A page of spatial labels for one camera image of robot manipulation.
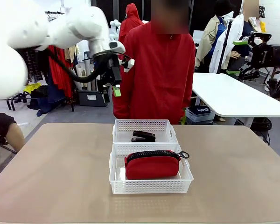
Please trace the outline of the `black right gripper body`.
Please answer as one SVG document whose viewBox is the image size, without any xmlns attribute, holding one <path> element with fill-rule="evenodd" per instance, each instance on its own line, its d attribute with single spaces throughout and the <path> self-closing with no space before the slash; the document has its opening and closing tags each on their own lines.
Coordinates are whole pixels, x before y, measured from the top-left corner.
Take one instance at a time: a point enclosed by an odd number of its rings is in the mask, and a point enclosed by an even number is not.
<svg viewBox="0 0 280 224">
<path fill-rule="evenodd" d="M 260 44 L 253 49 L 253 67 L 280 69 L 280 44 Z"/>
</svg>

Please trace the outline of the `black stapler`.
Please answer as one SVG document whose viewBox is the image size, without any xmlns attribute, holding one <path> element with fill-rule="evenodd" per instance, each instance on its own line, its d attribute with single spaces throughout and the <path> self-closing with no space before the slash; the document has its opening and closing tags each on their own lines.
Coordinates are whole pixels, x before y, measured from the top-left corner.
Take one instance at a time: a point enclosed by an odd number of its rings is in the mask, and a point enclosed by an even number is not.
<svg viewBox="0 0 280 224">
<path fill-rule="evenodd" d="M 144 131 L 133 131 L 131 138 L 131 142 L 155 142 L 155 140 L 155 134 Z"/>
</svg>

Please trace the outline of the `red zipper pencil pouch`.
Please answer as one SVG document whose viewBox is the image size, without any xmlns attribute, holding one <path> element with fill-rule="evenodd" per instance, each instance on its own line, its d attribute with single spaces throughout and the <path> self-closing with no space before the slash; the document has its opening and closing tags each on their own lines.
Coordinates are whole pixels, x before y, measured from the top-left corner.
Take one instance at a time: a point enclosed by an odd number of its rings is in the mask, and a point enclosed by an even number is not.
<svg viewBox="0 0 280 224">
<path fill-rule="evenodd" d="M 128 180 L 161 179 L 176 176 L 181 159 L 189 154 L 170 150 L 142 151 L 125 157 L 126 178 Z"/>
</svg>

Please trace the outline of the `person's left forearm red sleeve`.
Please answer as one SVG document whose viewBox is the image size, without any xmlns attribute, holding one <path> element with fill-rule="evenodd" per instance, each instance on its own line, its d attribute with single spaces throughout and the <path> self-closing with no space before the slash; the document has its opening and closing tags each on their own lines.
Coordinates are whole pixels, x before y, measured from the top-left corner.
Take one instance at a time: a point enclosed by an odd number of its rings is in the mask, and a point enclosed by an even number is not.
<svg viewBox="0 0 280 224">
<path fill-rule="evenodd" d="M 182 98 L 182 104 L 179 111 L 180 118 L 182 118 L 185 115 L 184 109 L 189 107 L 191 96 L 192 96 L 192 88 L 186 89 Z"/>
</svg>

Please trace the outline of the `white coat on stand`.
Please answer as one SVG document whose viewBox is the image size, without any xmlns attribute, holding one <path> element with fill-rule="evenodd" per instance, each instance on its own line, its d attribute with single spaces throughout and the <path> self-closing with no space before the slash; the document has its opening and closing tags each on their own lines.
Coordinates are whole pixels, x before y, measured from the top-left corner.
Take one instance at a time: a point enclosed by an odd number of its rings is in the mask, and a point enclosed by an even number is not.
<svg viewBox="0 0 280 224">
<path fill-rule="evenodd" d="M 238 15 L 231 24 L 230 32 L 228 35 L 227 39 L 227 46 L 224 51 L 224 57 L 221 63 L 221 69 L 226 70 L 229 64 L 229 59 L 230 59 L 230 53 L 235 46 L 233 44 L 234 41 L 238 41 L 240 37 L 242 36 L 243 32 L 243 26 L 244 26 L 244 15 L 240 14 Z M 225 30 L 218 38 L 217 43 L 214 48 L 214 52 L 210 61 L 210 66 L 209 66 L 209 73 L 216 73 L 222 50 L 224 47 L 224 41 L 225 41 L 225 36 L 226 36 L 227 30 Z"/>
</svg>

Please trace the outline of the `background person in navy top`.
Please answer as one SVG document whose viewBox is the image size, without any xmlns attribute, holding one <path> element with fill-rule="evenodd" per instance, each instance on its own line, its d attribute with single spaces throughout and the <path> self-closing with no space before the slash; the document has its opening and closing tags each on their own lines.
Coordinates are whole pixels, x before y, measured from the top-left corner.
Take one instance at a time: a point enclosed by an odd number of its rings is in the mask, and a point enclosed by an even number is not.
<svg viewBox="0 0 280 224">
<path fill-rule="evenodd" d="M 259 0 L 242 0 L 240 14 L 244 16 L 244 26 L 240 40 L 247 37 L 250 32 L 263 32 L 260 18 L 265 18 L 265 8 L 259 5 Z"/>
</svg>

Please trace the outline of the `grey plastic storage bin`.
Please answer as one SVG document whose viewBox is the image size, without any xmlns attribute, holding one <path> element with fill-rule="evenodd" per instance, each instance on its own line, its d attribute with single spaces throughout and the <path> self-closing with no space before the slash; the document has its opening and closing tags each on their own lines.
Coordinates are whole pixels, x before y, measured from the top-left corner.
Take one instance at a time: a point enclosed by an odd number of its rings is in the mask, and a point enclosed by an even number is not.
<svg viewBox="0 0 280 224">
<path fill-rule="evenodd" d="M 104 102 L 103 94 L 99 91 L 77 91 L 79 104 L 81 106 L 106 107 L 108 104 Z"/>
</svg>

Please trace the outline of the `mannequin in beige coat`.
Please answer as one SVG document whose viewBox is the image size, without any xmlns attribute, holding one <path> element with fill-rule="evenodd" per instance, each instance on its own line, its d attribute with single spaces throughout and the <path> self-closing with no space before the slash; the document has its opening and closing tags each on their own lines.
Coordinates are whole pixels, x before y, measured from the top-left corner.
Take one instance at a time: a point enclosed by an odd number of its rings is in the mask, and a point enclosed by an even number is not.
<svg viewBox="0 0 280 224">
<path fill-rule="evenodd" d="M 195 58 L 195 72 L 208 72 L 218 38 L 226 30 L 227 19 L 233 17 L 234 5 L 230 0 L 216 0 L 215 15 L 204 29 Z"/>
</svg>

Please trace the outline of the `black metal clothes rack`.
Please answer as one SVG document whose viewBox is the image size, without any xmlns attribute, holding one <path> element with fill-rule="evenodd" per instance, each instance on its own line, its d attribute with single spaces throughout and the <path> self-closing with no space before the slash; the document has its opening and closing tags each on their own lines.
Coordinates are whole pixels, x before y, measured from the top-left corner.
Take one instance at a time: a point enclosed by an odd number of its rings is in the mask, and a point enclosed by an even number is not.
<svg viewBox="0 0 280 224">
<path fill-rule="evenodd" d="M 42 85 L 48 84 L 48 79 L 52 78 L 49 58 L 51 57 L 64 71 L 69 70 L 63 62 L 58 59 L 58 57 L 50 51 L 49 48 L 45 49 L 44 51 L 38 51 L 33 48 L 27 49 L 17 49 L 17 53 L 23 57 L 24 62 L 28 68 L 28 80 L 27 84 L 34 84 L 34 83 L 41 83 Z M 20 91 L 20 93 L 8 98 L 6 100 L 7 106 L 9 110 L 15 110 L 16 103 L 27 103 L 30 104 L 30 94 Z M 71 109 L 74 110 L 74 83 L 72 80 L 72 98 L 67 98 L 65 103 L 61 106 L 70 105 Z"/>
</svg>

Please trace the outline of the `person in red jacket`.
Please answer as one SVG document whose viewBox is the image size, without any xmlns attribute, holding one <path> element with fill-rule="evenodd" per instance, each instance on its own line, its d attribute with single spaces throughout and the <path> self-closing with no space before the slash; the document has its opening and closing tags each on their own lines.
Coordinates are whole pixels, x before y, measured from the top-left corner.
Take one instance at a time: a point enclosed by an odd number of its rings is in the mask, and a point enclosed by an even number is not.
<svg viewBox="0 0 280 224">
<path fill-rule="evenodd" d="M 130 98 L 130 119 L 167 119 L 176 125 L 195 66 L 189 0 L 151 0 L 151 11 L 151 21 L 125 37 L 126 54 L 135 64 L 121 72 L 120 91 Z"/>
</svg>

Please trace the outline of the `blue clothing pile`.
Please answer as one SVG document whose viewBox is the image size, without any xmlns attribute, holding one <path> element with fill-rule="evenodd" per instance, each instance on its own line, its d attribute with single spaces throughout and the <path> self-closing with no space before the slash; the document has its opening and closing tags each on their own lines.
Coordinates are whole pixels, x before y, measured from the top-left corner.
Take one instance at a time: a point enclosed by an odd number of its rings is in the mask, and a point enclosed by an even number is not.
<svg viewBox="0 0 280 224">
<path fill-rule="evenodd" d="M 47 114 L 65 103 L 63 90 L 58 89 L 54 81 L 49 78 L 47 85 L 41 85 L 30 93 L 30 104 L 27 108 L 37 110 L 37 116 Z"/>
</svg>

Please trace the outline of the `clear box with dark cloth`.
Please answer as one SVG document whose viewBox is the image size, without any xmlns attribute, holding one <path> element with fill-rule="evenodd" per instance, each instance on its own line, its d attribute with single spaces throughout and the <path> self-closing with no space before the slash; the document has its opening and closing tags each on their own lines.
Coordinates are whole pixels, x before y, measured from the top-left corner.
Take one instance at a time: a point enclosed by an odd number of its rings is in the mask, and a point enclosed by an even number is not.
<svg viewBox="0 0 280 224">
<path fill-rule="evenodd" d="M 194 123 L 213 120 L 215 113 L 205 105 L 195 105 L 185 110 L 186 117 Z"/>
</svg>

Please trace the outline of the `background person in red hoodie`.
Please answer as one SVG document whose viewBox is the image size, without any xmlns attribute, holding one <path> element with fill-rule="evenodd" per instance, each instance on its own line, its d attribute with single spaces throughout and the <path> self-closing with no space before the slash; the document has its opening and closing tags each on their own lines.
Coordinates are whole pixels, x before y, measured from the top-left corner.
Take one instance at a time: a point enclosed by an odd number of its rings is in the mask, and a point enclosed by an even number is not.
<svg viewBox="0 0 280 224">
<path fill-rule="evenodd" d="M 143 25 L 140 20 L 138 9 L 134 3 L 130 3 L 126 6 L 126 17 L 122 21 L 119 30 L 119 42 L 124 43 L 126 35 L 133 28 Z"/>
</svg>

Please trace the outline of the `dark bag under table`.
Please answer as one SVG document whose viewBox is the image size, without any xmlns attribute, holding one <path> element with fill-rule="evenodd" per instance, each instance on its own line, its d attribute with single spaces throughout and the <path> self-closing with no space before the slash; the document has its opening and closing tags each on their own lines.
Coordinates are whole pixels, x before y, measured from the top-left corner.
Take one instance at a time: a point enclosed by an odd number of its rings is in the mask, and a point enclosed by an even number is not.
<svg viewBox="0 0 280 224">
<path fill-rule="evenodd" d="M 251 130 L 259 137 L 263 138 L 263 141 L 270 145 L 269 131 L 273 125 L 269 118 L 254 118 L 251 124 Z"/>
</svg>

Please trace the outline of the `yellow cloth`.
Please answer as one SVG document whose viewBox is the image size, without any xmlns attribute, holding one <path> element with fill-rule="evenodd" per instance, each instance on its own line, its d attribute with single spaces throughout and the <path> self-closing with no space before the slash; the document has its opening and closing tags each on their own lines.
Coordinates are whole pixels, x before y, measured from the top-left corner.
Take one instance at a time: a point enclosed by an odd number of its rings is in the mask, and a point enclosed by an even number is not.
<svg viewBox="0 0 280 224">
<path fill-rule="evenodd" d="M 38 89 L 41 85 L 41 83 L 27 84 L 23 92 L 30 94 L 32 91 Z"/>
</svg>

